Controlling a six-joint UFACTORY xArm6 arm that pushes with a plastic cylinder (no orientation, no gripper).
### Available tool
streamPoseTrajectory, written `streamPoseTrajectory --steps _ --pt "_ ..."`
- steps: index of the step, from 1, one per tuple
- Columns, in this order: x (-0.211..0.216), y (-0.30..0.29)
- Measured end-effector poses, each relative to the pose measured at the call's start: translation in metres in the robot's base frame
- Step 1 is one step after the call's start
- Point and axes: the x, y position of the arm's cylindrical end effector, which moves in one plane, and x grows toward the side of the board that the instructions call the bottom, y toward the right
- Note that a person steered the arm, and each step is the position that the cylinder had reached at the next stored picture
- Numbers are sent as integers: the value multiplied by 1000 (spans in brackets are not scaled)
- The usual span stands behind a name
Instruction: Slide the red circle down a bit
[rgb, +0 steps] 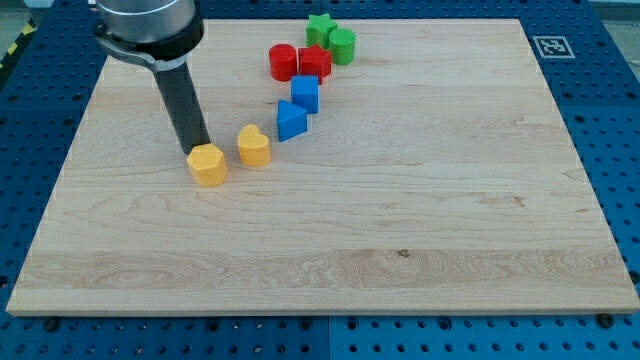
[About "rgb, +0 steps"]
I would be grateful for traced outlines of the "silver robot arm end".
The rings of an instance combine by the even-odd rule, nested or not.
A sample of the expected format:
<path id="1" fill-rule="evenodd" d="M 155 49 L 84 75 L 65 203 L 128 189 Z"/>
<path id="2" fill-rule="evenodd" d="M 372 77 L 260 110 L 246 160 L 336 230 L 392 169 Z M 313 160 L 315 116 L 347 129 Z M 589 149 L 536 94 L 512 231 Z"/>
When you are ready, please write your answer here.
<path id="1" fill-rule="evenodd" d="M 101 21 L 94 35 L 100 47 L 154 73 L 184 65 L 204 37 L 195 0 L 97 0 L 96 8 Z"/>

